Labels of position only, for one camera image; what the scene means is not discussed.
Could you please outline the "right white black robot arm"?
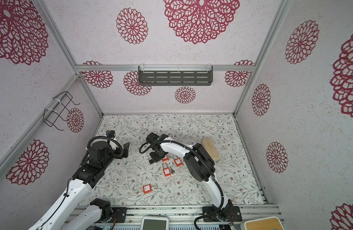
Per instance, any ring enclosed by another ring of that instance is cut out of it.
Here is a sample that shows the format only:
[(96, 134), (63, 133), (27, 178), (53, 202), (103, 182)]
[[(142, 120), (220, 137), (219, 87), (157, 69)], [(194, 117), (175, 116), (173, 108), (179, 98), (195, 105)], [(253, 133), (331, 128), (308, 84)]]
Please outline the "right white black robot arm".
[(224, 194), (215, 174), (215, 162), (201, 144), (186, 145), (166, 134), (159, 136), (152, 132), (139, 147), (139, 153), (144, 154), (149, 149), (152, 149), (150, 164), (161, 161), (167, 154), (172, 154), (182, 159), (191, 176), (205, 186), (212, 199), (212, 205), (202, 208), (202, 215), (194, 219), (195, 224), (199, 220), (234, 222), (242, 219), (238, 207)]

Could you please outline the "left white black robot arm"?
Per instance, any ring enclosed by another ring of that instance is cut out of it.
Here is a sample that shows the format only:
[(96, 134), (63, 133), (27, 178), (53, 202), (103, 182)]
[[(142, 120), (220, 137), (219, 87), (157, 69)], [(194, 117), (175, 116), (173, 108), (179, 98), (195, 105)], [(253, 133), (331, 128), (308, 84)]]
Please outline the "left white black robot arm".
[(116, 140), (98, 136), (92, 138), (86, 147), (86, 155), (80, 168), (67, 182), (67, 187), (60, 198), (31, 227), (32, 230), (85, 230), (96, 222), (115, 221), (110, 202), (96, 198), (77, 217), (66, 223), (70, 214), (87, 195), (105, 170), (115, 159), (127, 158), (130, 143), (119, 144)]

